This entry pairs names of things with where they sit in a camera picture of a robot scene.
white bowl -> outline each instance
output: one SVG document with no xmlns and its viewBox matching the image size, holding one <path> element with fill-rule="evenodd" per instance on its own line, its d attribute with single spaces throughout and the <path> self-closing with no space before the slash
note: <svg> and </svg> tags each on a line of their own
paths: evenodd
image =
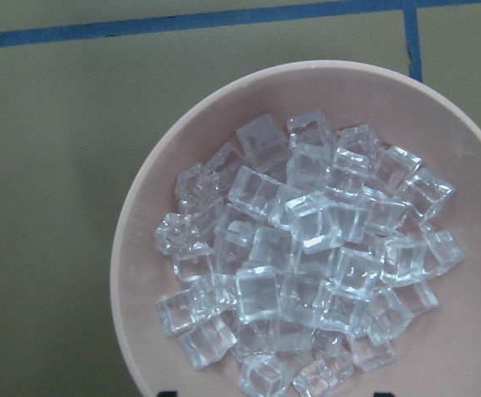
<svg viewBox="0 0 481 397">
<path fill-rule="evenodd" d="M 320 108 L 334 127 L 372 124 L 381 139 L 420 155 L 457 188 L 441 225 L 467 259 L 431 281 L 441 307 L 395 341 L 398 362 L 352 376 L 336 395 L 481 396 L 481 131 L 453 103 L 406 76 L 371 65 L 313 60 L 245 76 L 203 99 L 158 142 L 136 176 L 117 224 L 111 298 L 126 364 L 144 396 L 242 396 L 231 355 L 195 371 L 176 337 L 165 338 L 155 301 L 180 290 L 152 232 L 176 212 L 174 181 L 204 162 L 235 129 L 262 113 L 286 117 Z"/>
</svg>

round plastic bowl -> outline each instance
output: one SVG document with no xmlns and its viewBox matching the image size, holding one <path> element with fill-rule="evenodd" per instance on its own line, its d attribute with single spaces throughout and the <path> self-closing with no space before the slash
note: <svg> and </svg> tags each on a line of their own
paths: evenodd
<svg viewBox="0 0 481 397">
<path fill-rule="evenodd" d="M 195 371 L 177 338 L 160 330 L 155 301 L 180 290 L 170 260 L 152 232 L 176 212 L 174 182 L 204 162 L 235 129 L 263 113 L 286 117 L 315 108 L 336 128 L 372 124 L 381 141 L 420 155 L 457 188 L 441 226 L 466 260 L 430 285 L 441 306 L 417 319 L 394 342 L 395 364 L 357 371 L 336 395 L 481 396 L 481 131 L 447 99 L 401 74 L 371 65 L 314 60 L 280 65 L 228 84 L 180 118 L 149 154 L 126 197 L 114 238 L 112 314 L 126 364 L 145 396 L 242 396 L 239 369 L 228 354 Z"/>
</svg>

bowl rim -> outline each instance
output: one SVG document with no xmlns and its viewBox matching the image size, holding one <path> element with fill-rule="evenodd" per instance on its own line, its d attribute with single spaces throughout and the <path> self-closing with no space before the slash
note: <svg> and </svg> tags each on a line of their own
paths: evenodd
<svg viewBox="0 0 481 397">
<path fill-rule="evenodd" d="M 436 92 L 433 88 L 426 86 L 415 79 L 412 79 L 404 74 L 400 74 L 390 69 L 386 69 L 376 65 L 369 65 L 360 62 L 348 61 L 348 60 L 302 60 L 298 62 L 292 62 L 282 65 L 275 65 L 265 69 L 255 71 L 240 77 L 230 83 L 224 85 L 218 90 L 207 95 L 204 99 L 192 106 L 181 118 L 176 121 L 171 128 L 160 138 L 154 148 L 151 150 L 145 161 L 139 168 L 131 187 L 125 197 L 124 204 L 122 206 L 119 218 L 117 220 L 116 231 L 112 243 L 112 254 L 110 260 L 110 302 L 112 308 L 112 320 L 114 322 L 114 328 L 116 330 L 117 341 L 121 349 L 121 354 L 125 360 L 128 371 L 131 373 L 137 388 L 142 395 L 147 396 L 149 389 L 144 381 L 143 374 L 136 364 L 134 357 L 129 348 L 129 344 L 126 338 L 126 332 L 121 314 L 120 295 L 119 295 L 119 279 L 117 278 L 119 270 L 121 269 L 121 263 L 118 258 L 121 253 L 121 242 L 125 234 L 126 220 L 131 211 L 131 203 L 134 202 L 140 183 L 144 179 L 146 171 L 150 168 L 151 163 L 155 160 L 158 154 L 164 150 L 166 146 L 174 139 L 174 135 L 177 131 L 181 130 L 184 125 L 188 124 L 196 115 L 198 115 L 202 109 L 208 107 L 210 104 L 216 102 L 221 97 L 227 95 L 229 92 L 245 88 L 249 84 L 255 81 L 266 79 L 270 76 L 278 74 L 285 74 L 292 71 L 299 71 L 302 69 L 346 69 L 363 72 L 367 74 L 376 74 L 383 78 L 394 80 L 400 84 L 404 84 L 409 88 L 413 88 L 422 94 L 437 101 L 442 106 L 450 110 L 459 120 L 462 121 L 475 137 L 481 142 L 481 129 L 473 122 L 466 113 L 452 103 L 449 99 L 442 94 Z"/>
</svg>

black object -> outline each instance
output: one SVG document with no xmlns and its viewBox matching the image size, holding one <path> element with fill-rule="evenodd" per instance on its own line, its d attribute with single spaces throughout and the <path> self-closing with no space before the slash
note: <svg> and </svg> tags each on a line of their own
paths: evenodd
<svg viewBox="0 0 481 397">
<path fill-rule="evenodd" d="M 178 391 L 160 391 L 156 397 L 178 397 Z"/>
</svg>

